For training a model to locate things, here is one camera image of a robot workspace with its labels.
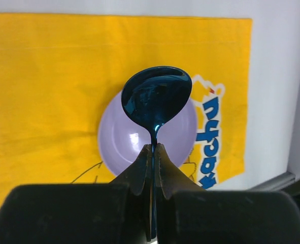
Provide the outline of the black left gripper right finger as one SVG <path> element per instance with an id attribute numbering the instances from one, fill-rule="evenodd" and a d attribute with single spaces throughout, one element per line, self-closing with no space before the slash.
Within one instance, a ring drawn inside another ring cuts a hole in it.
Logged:
<path id="1" fill-rule="evenodd" d="M 205 191 L 154 153 L 159 243 L 300 243 L 300 202 L 282 191 Z"/>

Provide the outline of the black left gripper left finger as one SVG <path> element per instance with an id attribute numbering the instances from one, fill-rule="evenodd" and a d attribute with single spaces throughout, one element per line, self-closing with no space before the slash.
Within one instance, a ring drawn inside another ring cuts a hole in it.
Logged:
<path id="1" fill-rule="evenodd" d="M 107 184 L 20 185 L 0 207 L 0 243 L 147 243 L 150 170 L 145 145 Z"/>

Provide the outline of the purple plastic plate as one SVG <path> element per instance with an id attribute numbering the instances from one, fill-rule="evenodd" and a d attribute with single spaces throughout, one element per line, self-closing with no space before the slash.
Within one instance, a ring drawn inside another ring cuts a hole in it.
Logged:
<path id="1" fill-rule="evenodd" d="M 192 100 L 157 134 L 170 160 L 180 167 L 193 148 L 197 131 L 197 116 Z M 138 126 L 123 111 L 121 93 L 106 107 L 98 128 L 97 142 L 102 161 L 115 175 L 132 164 L 145 144 L 150 144 L 149 132 Z"/>

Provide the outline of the blue metal spoon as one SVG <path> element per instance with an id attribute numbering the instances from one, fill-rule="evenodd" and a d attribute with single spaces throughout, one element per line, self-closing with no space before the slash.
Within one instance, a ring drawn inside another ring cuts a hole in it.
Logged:
<path id="1" fill-rule="evenodd" d="M 121 93 L 123 111 L 146 129 L 151 143 L 120 173 L 115 182 L 128 185 L 126 213 L 120 232 L 121 243 L 146 243 L 161 239 L 164 225 L 174 213 L 167 202 L 195 183 L 172 161 L 158 133 L 189 103 L 192 80 L 176 67 L 147 68 L 133 75 Z"/>

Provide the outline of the yellow Pikachu placemat cloth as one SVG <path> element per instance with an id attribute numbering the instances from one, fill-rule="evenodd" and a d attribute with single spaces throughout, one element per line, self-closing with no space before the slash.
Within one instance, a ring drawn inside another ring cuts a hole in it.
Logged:
<path id="1" fill-rule="evenodd" d="M 193 79 L 202 103 L 219 100 L 215 163 L 197 142 L 182 171 L 206 189 L 245 172 L 249 18 L 0 14 L 0 206 L 21 184 L 107 182 L 97 131 L 106 106 L 138 71 L 159 65 Z"/>

